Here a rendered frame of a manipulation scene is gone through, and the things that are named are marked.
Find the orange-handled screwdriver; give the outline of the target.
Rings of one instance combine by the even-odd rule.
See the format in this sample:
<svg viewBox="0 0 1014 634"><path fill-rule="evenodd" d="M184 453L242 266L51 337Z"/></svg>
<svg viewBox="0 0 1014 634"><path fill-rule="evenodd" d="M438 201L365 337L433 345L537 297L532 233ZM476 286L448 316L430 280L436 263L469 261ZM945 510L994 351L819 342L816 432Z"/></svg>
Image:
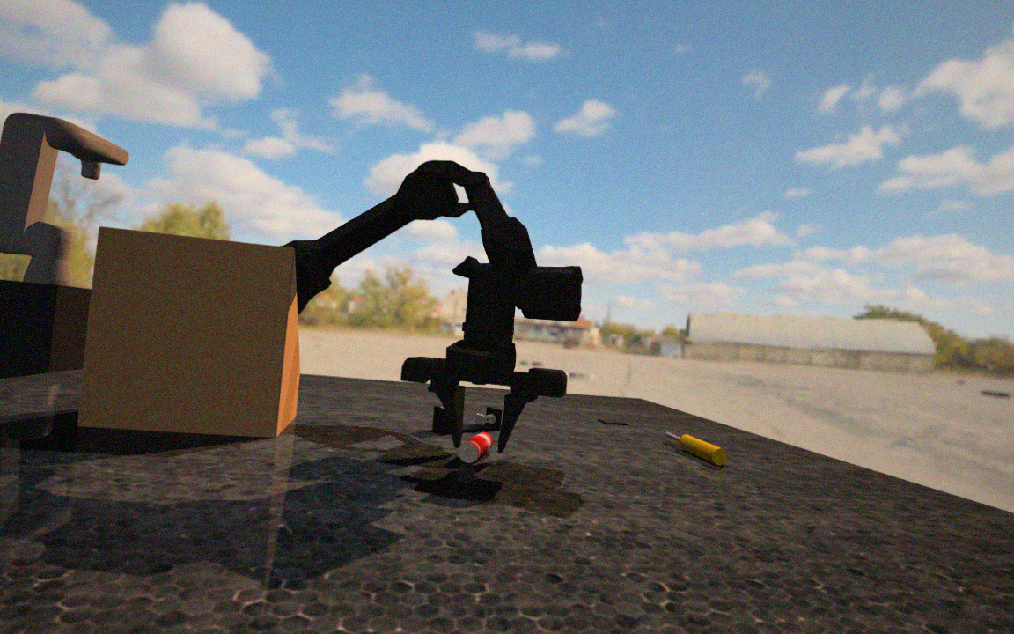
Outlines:
<svg viewBox="0 0 1014 634"><path fill-rule="evenodd" d="M707 459L707 461L713 462L716 465L722 465L727 461L727 450L723 448L716 448L707 442L696 439L692 436L672 436L671 433L665 433L668 438L676 439L680 442L680 448L687 450L694 456L699 456Z"/></svg>

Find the red and white battery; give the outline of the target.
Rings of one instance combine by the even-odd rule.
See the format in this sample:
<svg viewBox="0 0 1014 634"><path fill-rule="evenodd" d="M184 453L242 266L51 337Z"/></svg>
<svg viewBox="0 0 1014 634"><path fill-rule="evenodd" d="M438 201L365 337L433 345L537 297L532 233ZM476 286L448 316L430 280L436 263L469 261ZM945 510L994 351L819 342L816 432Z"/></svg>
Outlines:
<svg viewBox="0 0 1014 634"><path fill-rule="evenodd" d="M459 447L459 457L467 464L482 457L494 445L494 439L487 433L478 433Z"/></svg>

